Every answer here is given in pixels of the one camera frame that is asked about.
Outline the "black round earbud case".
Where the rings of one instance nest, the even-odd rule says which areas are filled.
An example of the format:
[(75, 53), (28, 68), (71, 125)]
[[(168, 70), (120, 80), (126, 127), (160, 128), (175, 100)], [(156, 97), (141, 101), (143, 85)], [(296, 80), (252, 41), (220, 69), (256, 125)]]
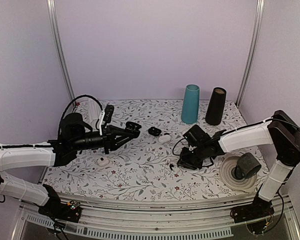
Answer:
[(127, 121), (125, 123), (125, 129), (131, 133), (139, 134), (142, 126), (136, 122)]

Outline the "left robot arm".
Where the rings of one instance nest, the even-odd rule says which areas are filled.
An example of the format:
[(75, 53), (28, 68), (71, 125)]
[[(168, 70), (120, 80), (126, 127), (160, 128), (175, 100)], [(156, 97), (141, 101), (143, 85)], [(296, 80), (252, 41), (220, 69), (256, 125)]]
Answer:
[(64, 213), (64, 205), (56, 191), (46, 184), (33, 184), (7, 173), (23, 167), (62, 167), (77, 158), (83, 150), (115, 151), (140, 135), (141, 125), (128, 121), (125, 128), (110, 125), (111, 117), (100, 120), (97, 130), (78, 113), (70, 113), (60, 121), (56, 140), (38, 144), (0, 144), (0, 195), (10, 196), (45, 208), (53, 217)]

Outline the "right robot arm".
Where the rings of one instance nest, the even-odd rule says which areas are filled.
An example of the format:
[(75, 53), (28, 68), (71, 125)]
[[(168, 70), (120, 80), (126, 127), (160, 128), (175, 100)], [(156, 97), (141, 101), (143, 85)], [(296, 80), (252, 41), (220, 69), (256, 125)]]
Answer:
[(289, 179), (293, 169), (300, 163), (300, 127), (282, 110), (262, 121), (235, 128), (220, 130), (213, 136), (197, 124), (183, 135), (188, 146), (183, 147), (177, 165), (186, 169), (201, 169), (205, 159), (215, 159), (236, 150), (273, 145), (276, 161), (262, 184), (248, 213), (259, 218), (268, 210), (268, 203)]

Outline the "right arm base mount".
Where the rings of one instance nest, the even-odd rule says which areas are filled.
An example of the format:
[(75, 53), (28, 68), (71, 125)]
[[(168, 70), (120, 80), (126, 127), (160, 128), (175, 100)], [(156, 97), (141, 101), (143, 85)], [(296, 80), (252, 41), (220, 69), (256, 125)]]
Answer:
[(272, 201), (266, 201), (257, 193), (252, 203), (235, 206), (230, 210), (230, 217), (235, 223), (255, 220), (263, 217), (270, 217), (275, 213)]

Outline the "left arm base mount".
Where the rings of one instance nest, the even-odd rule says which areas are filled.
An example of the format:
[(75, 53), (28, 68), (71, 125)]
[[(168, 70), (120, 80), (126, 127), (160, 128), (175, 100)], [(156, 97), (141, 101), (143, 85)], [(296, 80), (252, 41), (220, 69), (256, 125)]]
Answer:
[(51, 186), (43, 184), (43, 187), (47, 190), (48, 201), (45, 205), (38, 207), (38, 213), (54, 220), (78, 223), (82, 213), (81, 203), (74, 200), (62, 203), (57, 192)]

